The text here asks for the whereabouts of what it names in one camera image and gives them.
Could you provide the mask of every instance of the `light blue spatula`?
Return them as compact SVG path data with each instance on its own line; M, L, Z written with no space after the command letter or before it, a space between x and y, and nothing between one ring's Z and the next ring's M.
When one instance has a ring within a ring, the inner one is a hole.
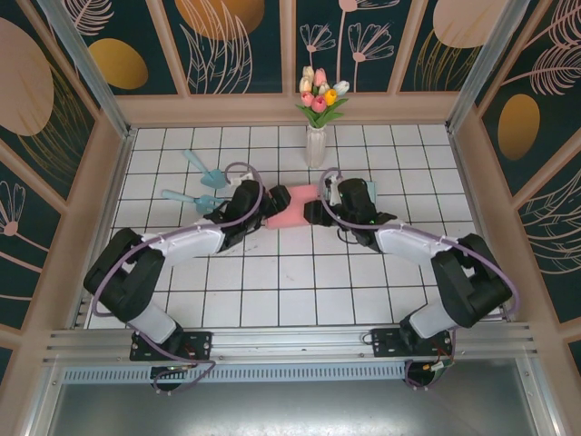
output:
M226 182L226 176L224 173L218 169L208 171L208 168L202 163L198 156L196 156L192 150L184 150L183 155L185 158L192 163L193 166L198 168L202 173L203 177L200 183L214 189L225 188L228 182Z
M202 195L200 198L194 198L183 193L176 193L169 189L162 191L162 197L169 200L177 200L178 202L194 203L196 205L196 212L201 214L211 213L224 201L221 198L212 197L211 195Z

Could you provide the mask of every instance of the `flower illustration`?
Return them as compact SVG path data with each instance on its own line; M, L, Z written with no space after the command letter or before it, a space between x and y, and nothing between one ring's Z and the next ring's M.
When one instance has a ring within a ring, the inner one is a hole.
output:
M391 41L389 25L368 25L363 34L361 33L361 23L349 26L349 44L355 61L355 74L353 77L353 92L357 92L357 71L359 63L366 61L377 61L393 56L393 45L388 45Z
M331 39L332 33L329 30L329 25L314 25L312 30L309 25L302 25L300 37L309 52L310 66L312 66L313 53L335 47L335 40Z
M345 27L345 15L357 10L383 9L398 4L399 0L339 0L339 7L342 10L342 14L339 26L339 48L337 49L337 82L341 80L341 46L343 42L343 28Z

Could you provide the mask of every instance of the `white tile floor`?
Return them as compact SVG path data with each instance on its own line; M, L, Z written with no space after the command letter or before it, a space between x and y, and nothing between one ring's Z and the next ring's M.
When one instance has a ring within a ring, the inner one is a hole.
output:
M200 218L161 189L228 197L200 184L182 151L212 169L255 165L266 184L316 183L304 162L305 127L145 129L137 135L112 233L132 227L161 233ZM456 163L442 125L329 127L325 168L377 185L378 210L452 236L474 232ZM166 268L155 301L186 328L375 324L398 322L438 298L432 271L337 238L336 228L261 229L227 253ZM121 328L89 319L89 328Z

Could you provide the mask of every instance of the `tulip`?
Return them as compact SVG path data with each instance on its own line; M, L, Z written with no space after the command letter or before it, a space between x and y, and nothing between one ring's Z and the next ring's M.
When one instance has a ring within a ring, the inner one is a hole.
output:
M300 95L300 99L305 106L310 106L314 98L315 96L311 93L302 93Z
M327 102L327 106L333 106L335 100L337 100L337 93L334 89L330 89L325 93L325 102Z
M333 86L333 89L337 92L337 95L341 97L342 95L345 95L349 91L349 82L341 80L338 84L335 84L335 86Z
M299 83L299 92L300 93L309 93L311 89L312 89L312 86L311 86L310 80L308 78L303 77L302 79L300 79L300 83Z
M324 97L321 97L319 95L318 97L313 98L312 103L310 104L310 107L317 114L320 114L325 109L327 109L327 102L325 101Z
M319 86L318 94L319 95L325 95L325 93L327 91L329 91L329 90L330 90L330 86L329 86L329 84L327 82L325 82L324 84L322 84L321 86Z
M305 66L302 68L302 76L306 77L307 79L309 79L309 82L312 82L312 80L315 77L315 72L312 69L312 66Z
M326 83L327 75L325 74L325 70L319 68L317 71L315 71L315 77L312 82L315 84L315 86L321 86L322 84Z

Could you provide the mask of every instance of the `metal strip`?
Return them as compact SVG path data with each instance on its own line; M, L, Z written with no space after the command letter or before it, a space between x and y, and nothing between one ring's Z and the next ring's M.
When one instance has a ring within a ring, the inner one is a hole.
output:
M71 17L64 8L62 2L55 0L36 0L43 9L46 19L58 35L67 53L73 58L74 64L83 75L94 97L97 99L104 112L107 114L117 133L125 137L129 124L125 120L121 108L115 101L115 97L109 85L104 81L99 68L89 54L83 38L74 28Z
M81 367L64 372L63 384L150 384L152 367ZM404 362L311 363L281 365L222 365L201 382L341 382L353 380L403 380ZM191 382L204 368L160 379L160 383Z
M454 107L452 107L448 118L448 131L450 133L454 134L458 131L464 122L464 118L466 118L466 115L472 109L478 93L494 70L498 59L504 52L510 42L512 34L527 11L529 1L513 0L507 2L490 37L483 45L476 62L472 66L470 73L468 73L466 82L464 82L460 90Z

